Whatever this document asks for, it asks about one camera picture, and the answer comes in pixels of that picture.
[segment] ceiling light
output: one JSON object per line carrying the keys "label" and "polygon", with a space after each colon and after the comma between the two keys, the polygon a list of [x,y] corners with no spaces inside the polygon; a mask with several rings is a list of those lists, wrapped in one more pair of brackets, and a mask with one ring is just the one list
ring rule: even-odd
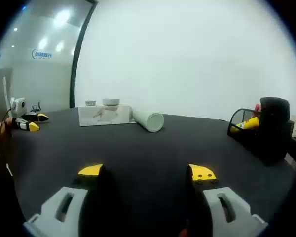
{"label": "ceiling light", "polygon": [[62,10],[58,12],[55,17],[54,24],[57,27],[64,25],[70,18],[70,12],[68,10]]}
{"label": "ceiling light", "polygon": [[56,46],[56,51],[60,52],[64,47],[64,42],[61,41],[57,46]]}
{"label": "ceiling light", "polygon": [[44,49],[47,45],[47,42],[48,42],[48,38],[47,37],[44,37],[40,42],[39,42],[39,49]]}

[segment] black table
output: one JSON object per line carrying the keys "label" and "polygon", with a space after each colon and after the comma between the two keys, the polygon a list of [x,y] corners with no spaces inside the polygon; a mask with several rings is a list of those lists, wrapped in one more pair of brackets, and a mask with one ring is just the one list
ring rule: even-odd
{"label": "black table", "polygon": [[175,216],[189,163],[211,169],[220,187],[231,187],[265,221],[296,178],[284,160],[264,166],[227,136],[225,121],[165,115],[164,128],[149,133],[138,124],[79,127],[77,108],[48,115],[50,123],[39,132],[18,130],[12,138],[10,168],[26,219],[82,168],[100,163],[115,175],[132,215],[147,226],[153,214],[158,220]]}

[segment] white cup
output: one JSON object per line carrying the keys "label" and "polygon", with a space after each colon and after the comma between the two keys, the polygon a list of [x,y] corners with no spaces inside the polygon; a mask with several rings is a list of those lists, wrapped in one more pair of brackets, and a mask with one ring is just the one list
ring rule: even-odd
{"label": "white cup", "polygon": [[133,118],[137,123],[149,132],[157,132],[163,127],[164,118],[162,114],[133,109]]}

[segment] white cylinder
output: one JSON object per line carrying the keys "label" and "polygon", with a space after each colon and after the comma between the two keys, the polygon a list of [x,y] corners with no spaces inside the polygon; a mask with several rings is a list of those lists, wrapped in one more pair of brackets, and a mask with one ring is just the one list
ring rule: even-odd
{"label": "white cylinder", "polygon": [[157,132],[163,127],[164,118],[162,114],[133,109],[133,118],[137,123],[149,132]]}

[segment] white bowl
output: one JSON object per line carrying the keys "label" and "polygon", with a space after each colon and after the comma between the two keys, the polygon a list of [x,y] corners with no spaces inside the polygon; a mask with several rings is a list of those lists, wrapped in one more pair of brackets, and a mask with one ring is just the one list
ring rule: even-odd
{"label": "white bowl", "polygon": [[103,99],[103,105],[119,105],[119,99]]}

